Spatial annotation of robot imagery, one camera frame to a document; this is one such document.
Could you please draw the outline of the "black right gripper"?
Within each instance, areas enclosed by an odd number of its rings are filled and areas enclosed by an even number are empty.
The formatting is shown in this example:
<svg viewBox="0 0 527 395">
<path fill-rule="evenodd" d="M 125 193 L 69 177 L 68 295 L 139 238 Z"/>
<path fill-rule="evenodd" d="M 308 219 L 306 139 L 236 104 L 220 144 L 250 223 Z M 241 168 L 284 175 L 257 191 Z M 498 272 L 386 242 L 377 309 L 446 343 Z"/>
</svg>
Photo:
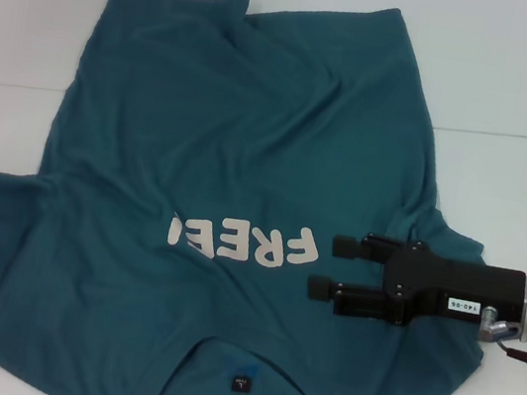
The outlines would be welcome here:
<svg viewBox="0 0 527 395">
<path fill-rule="evenodd" d="M 388 237 L 335 235 L 332 255 L 384 264 L 382 291 L 310 275 L 307 297 L 331 302 L 337 316 L 407 325 L 416 317 L 443 317 L 489 329 L 522 322 L 526 275 L 517 270 L 442 258 L 422 245 Z"/>
</svg>

